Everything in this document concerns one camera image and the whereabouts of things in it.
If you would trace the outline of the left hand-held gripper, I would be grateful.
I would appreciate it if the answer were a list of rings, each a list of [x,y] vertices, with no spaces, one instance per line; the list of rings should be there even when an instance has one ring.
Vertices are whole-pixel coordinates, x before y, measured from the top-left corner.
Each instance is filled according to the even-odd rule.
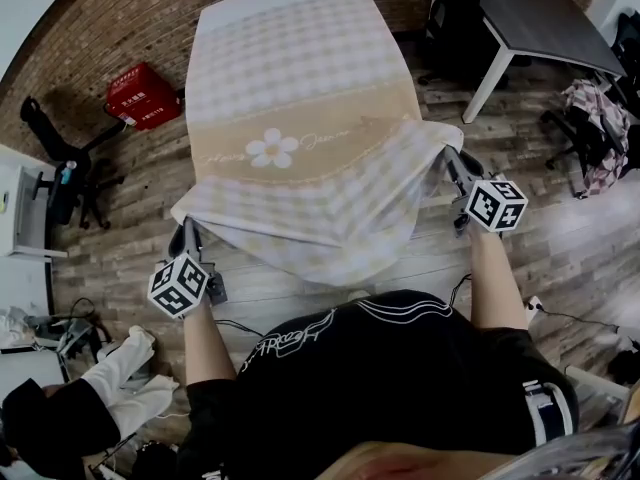
[[[215,264],[196,260],[201,258],[201,249],[198,225],[187,217],[177,226],[169,242],[168,257],[173,259],[157,264],[149,278],[147,299],[171,319],[184,319],[204,297],[211,305],[228,300]]]

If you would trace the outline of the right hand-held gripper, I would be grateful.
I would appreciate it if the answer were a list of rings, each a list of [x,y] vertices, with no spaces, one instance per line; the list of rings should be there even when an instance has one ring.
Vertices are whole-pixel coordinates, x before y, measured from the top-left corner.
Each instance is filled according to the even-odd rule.
[[[482,164],[464,150],[445,146],[443,157],[460,192],[452,203],[456,235],[461,236],[471,222],[491,233],[514,230],[528,206],[527,197],[516,183],[502,174],[485,179]]]

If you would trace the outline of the beige checked flower tablecloth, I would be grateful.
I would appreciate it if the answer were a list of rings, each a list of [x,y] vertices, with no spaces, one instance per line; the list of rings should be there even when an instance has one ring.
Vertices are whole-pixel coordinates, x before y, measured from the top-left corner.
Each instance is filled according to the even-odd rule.
[[[303,280],[356,285],[397,261],[462,131],[422,118],[374,0],[224,0],[186,79],[196,182],[172,208]]]

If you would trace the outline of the person's right forearm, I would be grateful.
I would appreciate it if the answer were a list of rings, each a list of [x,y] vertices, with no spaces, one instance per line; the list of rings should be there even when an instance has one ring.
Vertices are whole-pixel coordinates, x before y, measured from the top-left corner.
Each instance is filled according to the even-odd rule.
[[[521,294],[500,237],[471,223],[471,322],[479,329],[527,330]]]

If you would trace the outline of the person's left forearm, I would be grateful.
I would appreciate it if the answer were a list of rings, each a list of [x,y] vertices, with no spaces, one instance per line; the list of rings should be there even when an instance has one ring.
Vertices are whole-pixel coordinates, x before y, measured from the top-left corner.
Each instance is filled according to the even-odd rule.
[[[183,320],[186,385],[235,380],[236,369],[206,299]]]

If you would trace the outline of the black swivel chair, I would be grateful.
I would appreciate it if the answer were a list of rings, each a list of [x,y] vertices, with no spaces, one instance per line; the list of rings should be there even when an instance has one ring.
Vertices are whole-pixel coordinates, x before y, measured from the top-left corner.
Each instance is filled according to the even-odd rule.
[[[628,158],[630,147],[625,118],[622,128],[617,130],[603,114],[592,120],[589,113],[571,106],[560,113],[547,110],[540,121],[543,125],[555,124],[570,143],[567,149],[545,161],[548,170],[553,171],[556,162],[564,157],[571,154],[578,157],[583,188],[573,190],[575,199],[584,200],[604,193],[634,168]]]

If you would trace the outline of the pink checked garment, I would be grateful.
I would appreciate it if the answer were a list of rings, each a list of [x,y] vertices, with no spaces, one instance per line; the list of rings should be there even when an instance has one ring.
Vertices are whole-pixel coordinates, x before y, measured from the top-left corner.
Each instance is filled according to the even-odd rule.
[[[600,195],[618,181],[628,163],[628,112],[587,79],[575,79],[563,95],[565,115],[576,129],[577,149],[586,161],[584,189],[578,197]]]

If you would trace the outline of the black mesh office chair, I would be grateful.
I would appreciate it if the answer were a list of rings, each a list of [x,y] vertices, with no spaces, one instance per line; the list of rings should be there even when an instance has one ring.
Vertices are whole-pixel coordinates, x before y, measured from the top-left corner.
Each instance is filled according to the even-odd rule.
[[[124,131],[127,123],[121,119],[95,139],[82,147],[73,146],[58,133],[36,99],[25,98],[20,108],[20,118],[39,140],[50,159],[56,163],[53,179],[46,181],[43,175],[36,177],[35,191],[47,190],[47,215],[54,225],[67,225],[76,208],[80,208],[79,227],[89,228],[88,215],[93,215],[104,230],[111,227],[98,207],[99,195],[124,182],[119,176],[107,181],[100,179],[102,170],[110,165],[107,159],[91,160],[90,152]]]

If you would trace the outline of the black high-back office chair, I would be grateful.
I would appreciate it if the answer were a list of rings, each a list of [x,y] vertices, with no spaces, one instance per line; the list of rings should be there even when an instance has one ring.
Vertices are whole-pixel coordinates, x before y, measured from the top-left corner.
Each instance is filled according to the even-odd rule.
[[[480,0],[435,0],[426,24],[427,65],[418,78],[426,86],[441,78],[477,88],[499,50],[484,24]]]

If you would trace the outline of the red fire equipment box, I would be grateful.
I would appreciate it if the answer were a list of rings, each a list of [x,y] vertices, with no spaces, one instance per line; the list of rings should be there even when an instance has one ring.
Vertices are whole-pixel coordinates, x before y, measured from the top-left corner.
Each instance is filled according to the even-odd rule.
[[[113,80],[106,111],[139,131],[155,129],[181,115],[177,92],[146,62]]]

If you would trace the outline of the pile of grey clutter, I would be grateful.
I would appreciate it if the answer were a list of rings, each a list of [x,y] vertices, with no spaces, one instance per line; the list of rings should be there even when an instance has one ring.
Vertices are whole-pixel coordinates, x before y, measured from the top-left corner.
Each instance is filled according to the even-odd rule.
[[[66,313],[47,316],[29,315],[17,307],[0,309],[0,354],[52,351],[66,361],[88,348],[98,362],[99,351],[112,342],[96,305],[86,297]]]

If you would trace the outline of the white cabinet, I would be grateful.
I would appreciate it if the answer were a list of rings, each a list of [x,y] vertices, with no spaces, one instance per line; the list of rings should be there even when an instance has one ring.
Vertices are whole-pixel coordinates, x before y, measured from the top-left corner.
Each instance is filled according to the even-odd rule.
[[[45,246],[46,200],[37,197],[36,181],[22,166],[0,164],[0,257],[45,263],[68,257],[66,251]]]

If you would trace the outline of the grey desk with white legs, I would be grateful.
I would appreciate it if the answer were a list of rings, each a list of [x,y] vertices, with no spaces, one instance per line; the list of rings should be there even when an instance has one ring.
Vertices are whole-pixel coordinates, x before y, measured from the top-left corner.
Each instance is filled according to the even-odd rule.
[[[499,48],[462,114],[466,124],[476,118],[516,55],[583,66],[615,79],[626,74],[573,0],[480,0],[480,7],[484,25]]]

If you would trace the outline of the person's black printed t-shirt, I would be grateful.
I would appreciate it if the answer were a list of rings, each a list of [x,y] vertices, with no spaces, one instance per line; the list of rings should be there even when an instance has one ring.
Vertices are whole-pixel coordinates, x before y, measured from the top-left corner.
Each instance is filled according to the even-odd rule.
[[[575,391],[527,331],[478,329],[414,290],[354,301],[272,329],[235,380],[188,386],[177,478],[315,480],[373,441],[520,455],[532,380],[563,391],[576,430]]]

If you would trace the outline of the black white striped waistband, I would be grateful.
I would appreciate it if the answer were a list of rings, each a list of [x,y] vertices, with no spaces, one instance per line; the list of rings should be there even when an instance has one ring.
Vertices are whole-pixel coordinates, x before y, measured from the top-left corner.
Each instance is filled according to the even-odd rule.
[[[522,387],[536,446],[574,433],[574,418],[568,401],[557,385],[532,380],[524,382]]]

